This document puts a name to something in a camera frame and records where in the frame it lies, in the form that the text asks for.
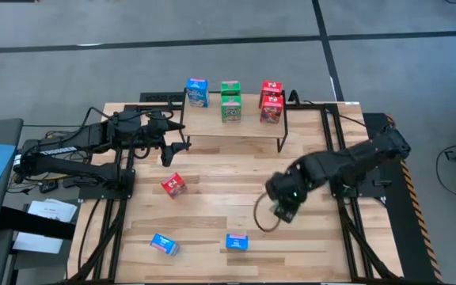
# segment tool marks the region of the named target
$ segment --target blue box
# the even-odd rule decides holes
[[[175,243],[175,241],[171,241],[166,237],[163,237],[160,234],[155,234],[150,241],[150,246],[161,250],[162,252],[174,256],[177,254],[177,250],[179,250],[179,245]]]
[[[226,234],[226,248],[247,250],[249,236],[245,234]]]
[[[205,79],[188,79],[186,94],[189,98],[189,104],[193,107],[207,107],[209,105],[209,92],[207,90],[207,80]]]

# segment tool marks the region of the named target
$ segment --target red cereal box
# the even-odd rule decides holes
[[[171,177],[162,181],[161,186],[165,189],[168,195],[172,197],[172,199],[175,199],[176,196],[188,190],[186,188],[186,184],[177,173],[174,173]]]
[[[277,124],[283,111],[283,97],[263,96],[263,103],[261,105],[261,123]]]
[[[283,91],[283,83],[281,82],[271,82],[271,81],[264,81],[261,85],[261,93],[260,93],[260,103],[258,104],[258,108],[261,108],[261,102],[263,100],[263,96],[281,96],[281,92]]]

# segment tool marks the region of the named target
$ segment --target wooden tabletop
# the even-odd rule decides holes
[[[108,114],[121,111],[123,103],[108,103]],[[340,114],[363,121],[358,104],[339,103]],[[176,112],[173,120],[178,121]],[[128,200],[120,247],[116,282],[319,282],[350,279],[336,201],[329,186],[309,194],[291,224],[281,222],[270,234],[258,230],[253,221],[253,205],[264,191],[264,182],[298,156],[325,150],[318,111],[288,111],[289,135],[281,153],[276,142],[260,138],[198,137],[189,152],[175,156],[169,168],[161,166],[159,151],[135,161],[136,182]],[[348,146],[367,139],[364,127],[342,119]],[[335,130],[332,136],[336,141]],[[175,131],[166,141],[180,142]],[[113,161],[113,152],[95,155],[93,164]],[[178,172],[188,191],[171,199],[160,181]],[[402,270],[386,209],[371,198],[360,198],[360,211],[367,241],[388,268],[401,276]],[[94,201],[80,208],[77,229],[68,260],[68,272],[77,272],[78,250]],[[272,226],[275,217],[265,199],[257,216],[263,226]],[[105,201],[101,201],[88,229],[82,263],[100,237]],[[176,256],[167,256],[151,247],[154,234],[162,234],[180,245]],[[227,250],[226,234],[248,234],[249,249]],[[363,264],[354,242],[359,275]],[[109,245],[102,277],[108,274]]]
[[[209,94],[209,107],[192,107],[188,99],[184,106],[184,135],[234,136],[281,139],[284,137],[284,115],[278,123],[260,123],[260,95],[242,94],[242,118],[238,123],[221,121],[221,94]]]

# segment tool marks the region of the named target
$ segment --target small box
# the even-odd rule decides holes
[[[282,92],[283,92],[283,83],[264,81],[263,84],[261,85],[260,103],[258,104],[258,108],[261,108],[261,102],[263,100],[263,96],[280,97]]]
[[[207,107],[209,105],[209,92],[207,80],[190,78],[186,83],[186,94],[189,104],[194,107]]]
[[[221,96],[233,96],[241,94],[241,83],[233,80],[221,82]]]
[[[226,234],[226,248],[247,250],[249,236],[245,234]]]
[[[155,234],[150,241],[150,246],[161,250],[162,252],[174,256],[179,250],[179,245],[175,241],[171,241],[166,237],[163,237],[160,234]]]
[[[261,123],[277,124],[283,111],[284,100],[282,96],[263,96],[261,105]]]
[[[172,197],[172,199],[175,199],[176,196],[188,190],[186,188],[186,184],[177,173],[174,173],[171,177],[162,181],[161,186],[165,189],[168,195]]]
[[[221,96],[221,120],[223,123],[239,123],[242,117],[240,96]]]

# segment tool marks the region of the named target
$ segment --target yellow and black hazard tape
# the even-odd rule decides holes
[[[395,122],[393,121],[390,115],[386,115],[386,118],[392,126],[395,126]],[[420,203],[418,203],[415,188],[412,185],[411,174],[409,174],[408,166],[405,164],[404,160],[401,160],[401,167],[408,188],[409,196],[412,200],[412,207],[415,209],[416,219],[418,220],[418,224],[420,225],[421,234],[424,237],[425,247],[427,247],[427,254],[431,259],[431,265],[434,270],[435,278],[437,278],[437,280],[441,283],[443,281],[443,277],[441,276],[441,271],[439,270],[439,266],[437,265],[437,257],[434,254],[434,249],[432,249],[432,244],[428,236],[427,227],[425,226],[424,217],[421,214]]]

